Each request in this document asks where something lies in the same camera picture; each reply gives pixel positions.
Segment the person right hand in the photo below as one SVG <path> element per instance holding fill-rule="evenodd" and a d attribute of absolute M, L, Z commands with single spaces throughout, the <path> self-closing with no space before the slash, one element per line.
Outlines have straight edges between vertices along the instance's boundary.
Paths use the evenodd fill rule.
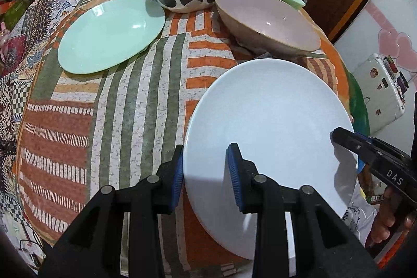
<path fill-rule="evenodd" d="M 386 187 L 384 191 L 384 200 L 379 204 L 379 212 L 377 213 L 370 233 L 367 236 L 365 247 L 370 247 L 376 243 L 387 240 L 390 236 L 389 229 L 393 227 L 396 219 L 394 213 L 396 211 L 396 196 L 392 188 Z"/>

